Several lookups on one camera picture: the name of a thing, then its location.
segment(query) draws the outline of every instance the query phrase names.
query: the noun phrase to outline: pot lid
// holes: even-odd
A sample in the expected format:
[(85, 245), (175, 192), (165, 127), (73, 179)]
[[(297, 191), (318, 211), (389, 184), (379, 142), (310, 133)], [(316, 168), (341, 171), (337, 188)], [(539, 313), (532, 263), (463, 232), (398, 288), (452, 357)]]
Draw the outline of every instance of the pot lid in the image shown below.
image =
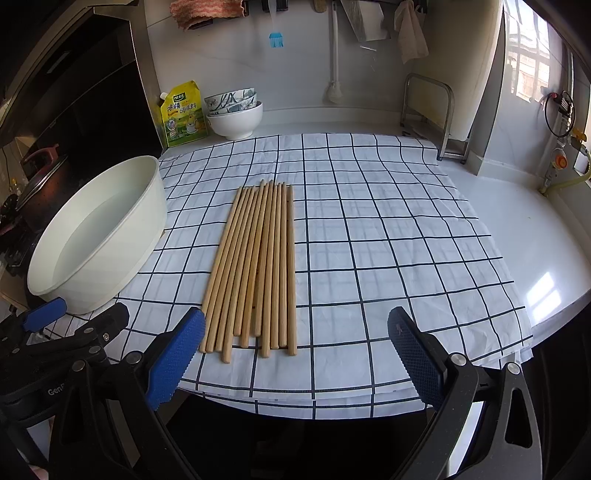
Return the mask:
[(65, 162), (67, 155), (58, 157), (53, 163), (45, 165), (39, 170), (33, 178), (29, 181), (25, 189), (22, 191), (17, 202), (17, 211), (19, 211), (24, 205), (35, 195), (39, 190), (43, 188), (46, 181), (57, 171), (58, 168)]

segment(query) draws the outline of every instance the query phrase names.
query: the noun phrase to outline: dish towel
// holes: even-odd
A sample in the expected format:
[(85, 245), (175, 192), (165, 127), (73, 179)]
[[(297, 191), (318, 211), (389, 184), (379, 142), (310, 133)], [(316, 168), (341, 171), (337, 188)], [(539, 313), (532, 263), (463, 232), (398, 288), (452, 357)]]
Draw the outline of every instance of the dish towel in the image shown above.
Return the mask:
[(429, 55), (421, 25), (414, 11), (413, 0), (404, 0), (394, 12), (394, 30), (400, 32), (398, 44), (402, 63)]
[(170, 4), (170, 13), (179, 27), (189, 27), (210, 18), (244, 16), (242, 0), (177, 0)]

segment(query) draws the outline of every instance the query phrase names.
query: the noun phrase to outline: blue gripper pad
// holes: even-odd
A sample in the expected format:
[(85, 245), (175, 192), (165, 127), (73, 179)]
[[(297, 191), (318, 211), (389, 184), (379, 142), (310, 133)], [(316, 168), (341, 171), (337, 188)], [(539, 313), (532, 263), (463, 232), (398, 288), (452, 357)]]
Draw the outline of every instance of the blue gripper pad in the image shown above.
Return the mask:
[(446, 367), (439, 353), (428, 342), (431, 335), (421, 333), (404, 309), (396, 307), (388, 316), (388, 336), (418, 396), (439, 410), (445, 399)]
[(170, 340), (148, 372), (146, 401), (153, 410), (171, 399), (204, 335), (205, 315), (196, 307), (188, 310), (172, 332), (158, 335), (170, 336)]
[(38, 332), (50, 323), (62, 318), (66, 314), (66, 309), (66, 301), (61, 297), (48, 301), (35, 310), (26, 312), (26, 319), (22, 324), (22, 328), (26, 332)]

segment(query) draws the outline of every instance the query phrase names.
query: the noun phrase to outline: ceramic bowl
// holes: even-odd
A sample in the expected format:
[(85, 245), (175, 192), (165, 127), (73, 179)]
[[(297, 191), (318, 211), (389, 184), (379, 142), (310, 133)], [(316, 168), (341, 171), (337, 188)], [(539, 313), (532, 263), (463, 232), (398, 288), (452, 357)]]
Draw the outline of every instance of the ceramic bowl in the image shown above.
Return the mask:
[[(245, 100), (255, 97), (253, 102)], [(217, 115), (219, 113), (232, 113), (241, 110), (246, 110), (256, 105), (256, 92), (254, 88), (247, 88), (243, 90), (234, 90), (233, 92), (220, 93), (204, 98), (203, 101), (207, 105), (207, 110), (210, 115)]]
[(262, 103), (248, 110), (220, 115), (208, 115), (207, 121), (213, 131), (228, 140), (242, 140), (250, 137), (262, 120)]

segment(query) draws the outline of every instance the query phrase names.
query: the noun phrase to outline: chopstick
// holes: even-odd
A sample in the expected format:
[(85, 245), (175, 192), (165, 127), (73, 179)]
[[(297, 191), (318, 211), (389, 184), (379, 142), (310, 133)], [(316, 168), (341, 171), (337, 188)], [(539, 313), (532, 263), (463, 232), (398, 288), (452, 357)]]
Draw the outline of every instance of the chopstick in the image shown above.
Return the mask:
[[(236, 278), (236, 269), (238, 267), (238, 261), (240, 259), (240, 255), (242, 252), (242, 245), (243, 245), (243, 238), (244, 238), (244, 230), (246, 229), (246, 224), (248, 223), (249, 212), (252, 205), (252, 199), (254, 198), (255, 189), (248, 189), (248, 196), (246, 198), (246, 207), (241, 212), (241, 219), (240, 219), (240, 230), (238, 230), (238, 235), (232, 239), (232, 249), (234, 250), (234, 255), (232, 256), (232, 264), (230, 266), (230, 270), (228, 272), (228, 282), (226, 284), (226, 292), (224, 294), (223, 299), (223, 306), (222, 306), (222, 314), (219, 321), (219, 326), (217, 327), (217, 339), (215, 343), (215, 351), (221, 352), (223, 349), (223, 343), (226, 335), (226, 328), (228, 327), (228, 321), (233, 322), (234, 318), (230, 318), (230, 303), (234, 298), (234, 290), (236, 290), (236, 296), (238, 296), (238, 289), (240, 279)], [(234, 332), (234, 325), (230, 327), (230, 341), (232, 341), (231, 334)]]
[(260, 210), (258, 211), (258, 219), (256, 221), (255, 237), (252, 246), (251, 266), (248, 271), (248, 286), (246, 287), (246, 299), (244, 302), (244, 314), (242, 320), (242, 332), (240, 335), (240, 346), (246, 348), (248, 346), (248, 338), (251, 334), (251, 320), (252, 320), (252, 305), (254, 301), (255, 285), (256, 285), (256, 268), (259, 265), (259, 252), (261, 250), (261, 237), (263, 231), (263, 224), (265, 223), (265, 211), (267, 209), (267, 196), (269, 193), (269, 184), (265, 185), (262, 192)]
[[(213, 309), (215, 307), (217, 293), (219, 291), (220, 283), (222, 282), (222, 273), (224, 266), (226, 264), (226, 259), (228, 258), (228, 253), (230, 250), (230, 243), (232, 241), (232, 236), (234, 230), (236, 228), (236, 224), (238, 222), (238, 217), (240, 215), (240, 210), (242, 208), (241, 201), (244, 199), (245, 195), (243, 194), (243, 188), (240, 187), (236, 192), (236, 196), (234, 197), (234, 202), (232, 203), (232, 209), (230, 210), (230, 215), (228, 216), (228, 221), (226, 222), (226, 227), (224, 228), (222, 239), (220, 240), (220, 244), (217, 248), (216, 258), (213, 261), (212, 273), (209, 275), (209, 281), (207, 283), (207, 290), (203, 297), (203, 302), (201, 306), (202, 312), (205, 314), (205, 335), (201, 344), (199, 345), (199, 351), (201, 353), (206, 352), (206, 344), (208, 339), (211, 335), (213, 341), (215, 341), (215, 337), (217, 334), (217, 322), (215, 325), (212, 325), (212, 317), (213, 317)], [(213, 304), (210, 308), (209, 302), (213, 298)]]
[(203, 297), (206, 334), (200, 351), (230, 363), (234, 336), (260, 355), (287, 347), (297, 354), (293, 187), (262, 181), (241, 187), (228, 215)]
[(287, 186), (281, 188), (281, 240), (279, 252), (279, 346), (287, 346)]
[(261, 236), (261, 250), (259, 268), (256, 274), (256, 300), (255, 300), (255, 337), (262, 335), (262, 311), (265, 296), (265, 277), (267, 276), (267, 250), (269, 246), (269, 226), (271, 222), (271, 209), (273, 206), (274, 183), (270, 182), (267, 193), (267, 206), (265, 208), (265, 222)]
[(262, 308), (262, 330), (261, 330), (261, 356), (268, 358), (271, 354), (271, 325), (272, 325), (272, 296), (273, 291), (273, 257), (275, 248), (275, 220), (277, 218), (277, 194), (278, 186), (273, 186), (273, 197), (271, 201), (271, 215), (269, 217), (269, 240), (267, 242), (267, 250), (263, 250), (263, 254), (267, 255), (267, 263), (265, 265), (265, 288), (264, 301)]
[(277, 186), (277, 199), (275, 201), (275, 239), (273, 248), (273, 289), (271, 300), (271, 349), (279, 348), (279, 303), (280, 303), (280, 279), (279, 263), (281, 253), (281, 198), (283, 197), (283, 184)]
[(236, 304), (236, 320), (234, 321), (234, 335), (241, 336), (242, 325), (244, 324), (244, 307), (246, 302), (246, 291), (248, 287), (248, 280), (250, 278), (250, 269), (252, 263), (252, 251), (254, 250), (255, 237), (256, 237), (256, 226), (258, 223), (259, 212), (261, 211), (261, 203), (264, 196), (265, 180), (261, 180), (256, 191), (256, 202), (254, 210), (251, 212), (251, 218), (249, 219), (250, 225), (248, 228), (248, 236), (245, 232), (245, 243), (246, 243), (246, 254), (244, 263), (242, 266), (242, 276), (240, 283), (240, 292), (238, 294), (238, 302)]
[(214, 292), (216, 295), (213, 296), (214, 292), (212, 292), (212, 298), (215, 299), (215, 302), (214, 302), (213, 311), (212, 311), (211, 327), (210, 327), (209, 335), (207, 336), (207, 344), (206, 344), (206, 348), (205, 348), (205, 351), (207, 353), (212, 353), (213, 349), (215, 347), (218, 324), (219, 324), (219, 319), (220, 319), (220, 313), (222, 312), (223, 299), (226, 294), (226, 285), (228, 284), (228, 275), (230, 274), (230, 266), (232, 264), (232, 257), (234, 255), (236, 241), (238, 239), (238, 230), (240, 228), (240, 223), (242, 222), (242, 214), (244, 213), (244, 210), (246, 209), (246, 198), (248, 197), (248, 193), (249, 193), (249, 190), (247, 190), (247, 189), (244, 189), (242, 191), (240, 205), (238, 206), (238, 209), (236, 211), (236, 218), (235, 218), (235, 224), (233, 225), (233, 229), (232, 229), (232, 236), (230, 237), (230, 239), (229, 239), (230, 242), (228, 243), (228, 251), (227, 251), (225, 259), (223, 259), (223, 269), (222, 269), (221, 275), (219, 276), (220, 282), (219, 282), (217, 289), (214, 286)]
[(287, 187), (287, 353), (297, 354), (296, 249), (294, 245), (294, 195)]

